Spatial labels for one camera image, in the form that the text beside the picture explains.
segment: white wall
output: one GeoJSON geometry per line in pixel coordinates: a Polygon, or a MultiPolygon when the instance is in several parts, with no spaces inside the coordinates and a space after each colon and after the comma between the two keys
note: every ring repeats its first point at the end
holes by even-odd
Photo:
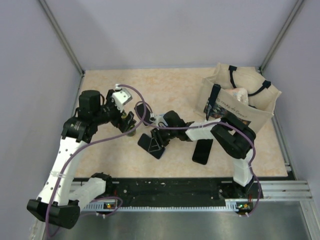
{"type": "Polygon", "coordinates": [[[320,1],[306,1],[264,75],[282,95],[276,113],[298,176],[320,210],[320,1]]]}
{"type": "Polygon", "coordinates": [[[47,0],[86,70],[259,66],[296,0],[47,0]]]}
{"type": "Polygon", "coordinates": [[[36,0],[0,3],[0,238],[28,239],[80,75],[36,0]]]}

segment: metal floor panel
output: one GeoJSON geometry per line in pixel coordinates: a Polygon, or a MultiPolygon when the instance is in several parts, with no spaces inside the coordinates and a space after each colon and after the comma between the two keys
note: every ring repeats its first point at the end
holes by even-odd
{"type": "Polygon", "coordinates": [[[299,202],[261,202],[252,217],[233,212],[119,212],[89,215],[54,240],[310,240],[299,202]]]}

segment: electrical wire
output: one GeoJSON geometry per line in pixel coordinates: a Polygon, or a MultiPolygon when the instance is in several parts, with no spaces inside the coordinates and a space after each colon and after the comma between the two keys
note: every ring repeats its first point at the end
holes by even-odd
{"type": "MultiPolygon", "coordinates": [[[[130,86],[130,85],[126,85],[126,84],[119,84],[118,85],[119,87],[124,87],[124,88],[128,88],[128,89],[131,89],[133,90],[134,92],[136,92],[136,94],[138,94],[138,96],[141,98],[141,102],[143,104],[143,115],[142,117],[139,116],[139,114],[137,114],[137,105],[134,107],[134,110],[135,110],[135,113],[137,115],[137,117],[140,119],[140,121],[138,122],[137,125],[135,125],[132,129],[130,129],[129,131],[126,131],[122,134],[119,134],[119,135],[116,135],[116,136],[113,136],[113,137],[108,137],[108,138],[104,138],[104,139],[101,139],[101,140],[97,140],[97,141],[93,141],[91,143],[88,143],[87,145],[84,145],[80,148],[78,148],[74,153],[73,155],[70,156],[70,158],[65,162],[65,164],[63,165],[61,171],[60,171],[60,174],[59,175],[63,175],[67,166],[69,165],[69,163],[72,161],[72,159],[78,154],[80,153],[82,150],[92,146],[92,145],[95,145],[95,144],[99,144],[99,143],[103,143],[103,142],[107,142],[107,141],[111,141],[111,140],[114,140],[114,139],[117,139],[117,138],[121,138],[127,134],[130,134],[131,132],[135,131],[142,123],[144,123],[145,125],[148,125],[148,126],[151,126],[153,128],[157,128],[157,129],[166,129],[166,130],[187,130],[187,129],[197,129],[197,128],[205,128],[205,127],[208,127],[208,126],[211,126],[211,125],[223,125],[223,126],[226,126],[234,131],[236,131],[237,133],[239,133],[242,137],[244,137],[248,143],[251,145],[252,147],[252,150],[253,150],[253,155],[252,155],[252,158],[251,160],[249,161],[248,165],[249,165],[249,168],[250,168],[250,171],[251,171],[251,174],[253,175],[253,178],[257,181],[257,184],[258,184],[258,197],[256,199],[256,203],[252,209],[252,211],[250,213],[247,214],[247,216],[251,216],[251,214],[256,210],[257,206],[258,206],[258,203],[259,203],[259,200],[261,198],[261,192],[262,192],[262,188],[261,188],[261,184],[259,182],[259,179],[258,177],[255,175],[255,173],[253,172],[252,170],[252,162],[256,156],[256,148],[255,148],[255,145],[254,143],[244,134],[242,133],[240,130],[238,130],[237,128],[225,123],[225,122],[210,122],[210,123],[207,123],[207,124],[204,124],[202,126],[189,126],[189,127],[162,127],[162,126],[155,126],[155,125],[152,125],[152,124],[149,124],[148,122],[144,121],[143,119],[145,119],[145,116],[146,116],[146,113],[147,113],[147,106],[149,106],[149,110],[150,112],[152,112],[152,108],[149,104],[147,104],[142,96],[142,94],[137,90],[135,89],[134,87],[130,86]]],[[[50,197],[50,200],[49,200],[49,203],[48,203],[48,207],[46,209],[46,213],[45,213],[45,230],[46,230],[46,235],[48,238],[51,238],[52,235],[50,234],[50,230],[49,230],[49,212],[50,212],[50,209],[51,209],[51,205],[53,204],[53,201],[54,201],[54,198],[55,198],[55,195],[57,194],[57,190],[58,190],[58,187],[59,187],[59,183],[61,181],[61,177],[58,177],[56,183],[55,183],[55,186],[53,188],[53,191],[52,191],[52,195],[50,197]]]]}
{"type": "MultiPolygon", "coordinates": [[[[144,97],[142,96],[142,94],[137,90],[135,89],[134,87],[132,86],[129,86],[129,85],[126,85],[126,84],[120,84],[118,85],[119,87],[124,87],[124,88],[128,88],[128,89],[131,89],[133,90],[134,92],[136,92],[136,94],[138,94],[138,96],[141,98],[141,101],[143,103],[143,115],[142,115],[142,119],[145,119],[145,116],[146,116],[146,113],[147,113],[147,105],[146,105],[146,102],[145,102],[145,99],[144,97]]],[[[104,138],[104,139],[101,139],[101,140],[97,140],[97,141],[93,141],[91,143],[88,143],[87,145],[84,145],[82,147],[79,147],[74,153],[73,155],[71,155],[69,157],[69,159],[65,162],[65,164],[63,165],[61,171],[60,171],[60,176],[62,176],[67,168],[67,166],[69,165],[69,163],[72,161],[72,159],[78,154],[80,153],[82,150],[92,146],[92,145],[95,145],[95,144],[99,144],[99,143],[103,143],[103,142],[107,142],[107,141],[111,141],[111,140],[114,140],[114,139],[118,139],[118,138],[121,138],[127,134],[130,134],[132,133],[133,131],[135,131],[143,122],[142,121],[139,121],[137,123],[137,125],[135,125],[132,129],[130,129],[129,131],[126,131],[122,134],[119,134],[119,135],[116,135],[116,136],[113,136],[113,137],[108,137],[108,138],[104,138]]],[[[53,237],[51,234],[50,234],[50,230],[49,230],[49,212],[50,212],[50,209],[51,209],[51,205],[53,204],[53,201],[54,201],[54,198],[57,194],[57,190],[58,190],[58,187],[59,187],[59,183],[61,181],[61,177],[58,177],[56,183],[55,183],[55,186],[53,188],[53,191],[52,191],[52,195],[50,197],[50,200],[49,200],[49,203],[48,203],[48,207],[46,209],[46,213],[45,213],[45,231],[46,231],[46,235],[48,238],[51,238],[53,237]]]]}
{"type": "MultiPolygon", "coordinates": [[[[136,108],[139,104],[142,104],[142,103],[143,103],[142,101],[137,101],[134,108],[136,108]]],[[[152,111],[151,106],[147,102],[145,102],[145,105],[148,107],[150,113],[153,114],[154,112],[152,111]]]]}
{"type": "Polygon", "coordinates": [[[185,127],[163,127],[163,126],[156,126],[156,125],[152,125],[146,121],[144,121],[144,118],[143,117],[140,117],[138,114],[137,114],[137,105],[135,105],[134,107],[134,111],[137,115],[137,117],[140,119],[140,121],[142,121],[145,125],[147,126],[150,126],[152,128],[155,128],[155,129],[165,129],[165,130],[188,130],[188,129],[198,129],[198,128],[205,128],[205,127],[208,127],[208,126],[211,126],[211,125],[223,125],[223,126],[226,126],[234,131],[236,131],[238,134],[240,134],[249,144],[250,146],[252,147],[252,151],[253,151],[253,154],[252,154],[252,158],[250,159],[249,163],[248,163],[248,166],[249,166],[249,169],[250,169],[250,172],[254,178],[254,180],[256,181],[257,185],[258,185],[258,196],[256,198],[256,202],[255,202],[255,205],[253,207],[253,209],[246,214],[247,217],[250,217],[257,209],[258,207],[258,204],[259,204],[259,201],[260,201],[260,198],[261,198],[261,193],[262,193],[262,187],[261,187],[261,183],[258,179],[258,177],[256,176],[256,174],[254,173],[253,171],[253,168],[252,168],[252,162],[254,161],[255,157],[256,157],[256,148],[255,148],[255,145],[254,143],[250,140],[250,138],[248,138],[242,131],[240,131],[239,129],[237,129],[236,127],[234,126],[231,126],[230,124],[226,123],[226,122],[221,122],[221,121],[218,121],[218,122],[210,122],[210,123],[207,123],[207,124],[203,124],[201,126],[185,126],[185,127]]]}
{"type": "Polygon", "coordinates": [[[102,105],[105,105],[105,96],[103,96],[101,93],[100,93],[100,97],[102,98],[102,105]]]}
{"type": "MultiPolygon", "coordinates": [[[[89,216],[89,215],[109,217],[109,216],[115,214],[116,211],[118,211],[119,208],[121,208],[122,204],[124,203],[124,201],[123,201],[120,197],[118,197],[118,196],[106,196],[106,197],[94,199],[94,200],[91,201],[91,203],[99,202],[99,201],[101,201],[101,200],[119,200],[120,203],[119,203],[119,205],[116,206],[116,208],[115,208],[113,211],[109,212],[108,214],[97,213],[97,212],[88,212],[88,213],[81,214],[81,215],[79,216],[79,219],[81,219],[81,218],[83,218],[83,217],[86,217],[86,216],[89,216]]],[[[59,234],[61,231],[62,231],[61,228],[58,227],[58,228],[55,230],[54,234],[52,234],[51,236],[54,237],[56,234],[59,234]]]]}
{"type": "Polygon", "coordinates": [[[159,122],[159,126],[160,126],[160,127],[165,127],[166,125],[165,125],[165,123],[164,123],[163,121],[160,121],[160,122],[159,122]]]}

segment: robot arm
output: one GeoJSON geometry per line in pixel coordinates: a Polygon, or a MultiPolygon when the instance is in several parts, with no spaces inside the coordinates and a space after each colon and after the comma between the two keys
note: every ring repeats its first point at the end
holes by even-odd
{"type": "Polygon", "coordinates": [[[144,141],[149,143],[142,144],[140,139],[140,146],[153,156],[160,158],[157,152],[164,152],[165,147],[173,138],[178,138],[181,141],[198,141],[202,139],[217,140],[223,149],[233,157],[234,174],[233,180],[242,187],[247,186],[252,182],[253,175],[249,168],[249,161],[253,156],[253,150],[248,141],[239,133],[231,133],[231,129],[227,126],[216,124],[202,127],[204,124],[213,122],[223,122],[237,128],[244,133],[252,142],[256,138],[256,134],[247,125],[241,122],[232,113],[227,114],[223,118],[215,119],[206,122],[187,122],[185,123],[179,115],[174,111],[169,111],[163,116],[166,127],[181,128],[181,127],[197,127],[188,130],[172,130],[172,129],[153,129],[151,130],[151,138],[143,136],[144,141]]]}
{"type": "Polygon", "coordinates": [[[71,229],[77,222],[81,210],[97,196],[102,195],[111,188],[111,177],[96,173],[89,182],[70,194],[70,188],[82,152],[75,155],[68,164],[64,173],[60,172],[66,161],[78,149],[89,144],[98,126],[112,123],[122,133],[134,127],[136,121],[132,112],[126,114],[124,105],[132,99],[126,89],[116,86],[115,90],[108,91],[106,103],[101,104],[101,94],[96,90],[83,91],[79,96],[79,107],[73,117],[63,125],[60,147],[43,189],[36,199],[30,199],[27,209],[40,221],[45,221],[46,211],[55,184],[60,179],[53,204],[49,212],[49,223],[59,227],[71,229]]]}

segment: beige tabletop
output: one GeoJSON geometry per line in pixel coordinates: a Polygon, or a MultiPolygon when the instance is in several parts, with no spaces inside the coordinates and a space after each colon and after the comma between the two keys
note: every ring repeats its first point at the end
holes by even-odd
{"type": "MultiPolygon", "coordinates": [[[[104,96],[116,83],[138,89],[155,114],[176,111],[185,122],[204,120],[193,112],[202,78],[213,74],[214,68],[161,68],[125,70],[89,70],[81,90],[98,90],[104,96]]],[[[130,90],[133,100],[125,105],[125,111],[133,111],[140,98],[130,90]]],[[[232,158],[217,141],[213,142],[206,165],[192,161],[195,142],[173,139],[158,160],[137,145],[142,133],[150,135],[151,127],[139,126],[133,137],[99,143],[84,150],[76,177],[89,177],[104,172],[113,178],[167,178],[167,177],[230,177],[233,175],[232,158]]],[[[99,126],[92,141],[116,136],[121,132],[105,124],[99,126]]],[[[272,121],[257,134],[256,158],[253,170],[260,176],[287,176],[284,159],[272,121]]]]}

